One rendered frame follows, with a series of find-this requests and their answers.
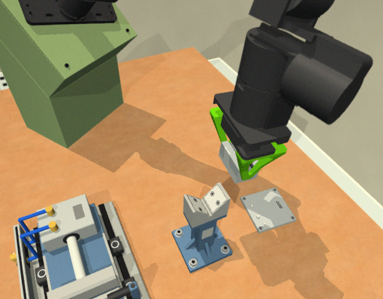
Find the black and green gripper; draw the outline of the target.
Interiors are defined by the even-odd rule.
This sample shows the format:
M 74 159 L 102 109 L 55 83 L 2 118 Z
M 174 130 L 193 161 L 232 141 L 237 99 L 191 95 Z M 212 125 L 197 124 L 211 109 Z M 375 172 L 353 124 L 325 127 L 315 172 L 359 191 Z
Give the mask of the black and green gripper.
M 220 142 L 232 143 L 242 180 L 252 178 L 264 166 L 283 156 L 291 136 L 288 127 L 263 129 L 277 90 L 261 90 L 244 84 L 237 74 L 234 91 L 216 93 L 210 115 Z M 234 94 L 234 96 L 233 96 Z M 258 160 L 248 172 L 248 167 Z

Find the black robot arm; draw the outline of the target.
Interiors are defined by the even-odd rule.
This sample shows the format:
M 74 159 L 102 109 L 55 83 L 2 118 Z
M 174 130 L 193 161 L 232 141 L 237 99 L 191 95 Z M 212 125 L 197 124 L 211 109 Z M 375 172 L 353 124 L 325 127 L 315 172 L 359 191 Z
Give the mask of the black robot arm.
M 31 26 L 117 20 L 112 5 L 117 0 L 18 1 Z M 334 1 L 253 1 L 249 15 L 263 23 L 247 32 L 238 74 L 245 85 L 280 89 L 263 129 L 287 125 L 295 106 L 330 125 L 357 95 L 373 65 L 372 57 L 314 28 Z

